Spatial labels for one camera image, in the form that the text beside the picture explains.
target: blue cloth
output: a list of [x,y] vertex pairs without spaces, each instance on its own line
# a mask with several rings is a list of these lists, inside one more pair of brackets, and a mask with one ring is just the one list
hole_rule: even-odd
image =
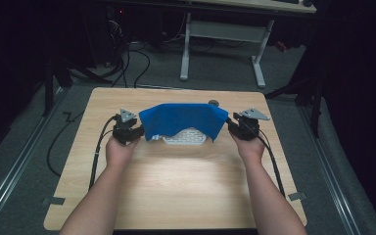
[[147,141],[154,135],[174,136],[194,127],[212,139],[218,135],[228,113],[209,104],[161,104],[139,113]]

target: white object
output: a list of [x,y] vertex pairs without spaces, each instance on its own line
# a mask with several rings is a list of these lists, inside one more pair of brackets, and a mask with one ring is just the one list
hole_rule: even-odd
[[163,137],[164,142],[169,145],[202,145],[206,139],[207,135],[195,128],[181,130],[172,137]]

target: metal rail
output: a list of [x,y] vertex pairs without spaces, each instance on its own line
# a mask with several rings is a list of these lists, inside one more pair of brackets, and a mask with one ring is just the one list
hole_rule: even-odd
[[348,203],[348,200],[341,189],[340,183],[335,177],[334,170],[329,165],[328,158],[323,151],[322,144],[320,143],[319,138],[316,138],[310,127],[310,117],[305,107],[298,106],[298,111],[304,120],[307,133],[310,135],[313,146],[316,149],[319,163],[321,165],[322,174],[325,177],[326,184],[331,193],[332,199],[334,200],[335,206],[337,207],[338,214],[343,221],[344,227],[347,230],[347,234],[358,235],[361,234],[356,221],[353,217],[351,207]]
[[58,96],[56,98],[56,104],[53,107],[52,111],[46,117],[42,117],[37,126],[35,127],[32,134],[29,136],[23,150],[21,151],[20,155],[18,156],[17,160],[15,161],[14,165],[8,172],[7,176],[3,180],[0,185],[0,211],[5,206],[8,198],[10,197],[12,191],[16,187],[19,179],[21,178],[29,160],[32,157],[33,150],[42,136],[43,131],[47,127],[48,122],[50,121],[51,117],[56,111],[56,108],[62,103],[62,101],[66,98],[67,91],[59,92],[61,88],[58,90]]

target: person's left hand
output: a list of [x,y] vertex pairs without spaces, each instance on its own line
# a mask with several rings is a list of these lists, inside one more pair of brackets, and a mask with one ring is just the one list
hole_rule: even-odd
[[111,136],[106,144],[107,166],[115,170],[124,170],[133,155],[133,150],[139,143],[140,138],[132,141],[128,145],[120,144],[115,137]]

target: tape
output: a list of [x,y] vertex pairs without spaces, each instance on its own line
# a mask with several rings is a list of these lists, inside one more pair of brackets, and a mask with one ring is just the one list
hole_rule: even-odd
[[307,195],[306,193],[303,193],[303,192],[297,192],[297,193],[294,193],[294,194],[289,194],[289,199],[291,201],[296,201],[296,200],[305,200],[307,198]]
[[65,198],[56,198],[56,197],[44,198],[44,200],[42,200],[42,206],[50,206],[50,205],[62,206],[65,200],[66,200]]

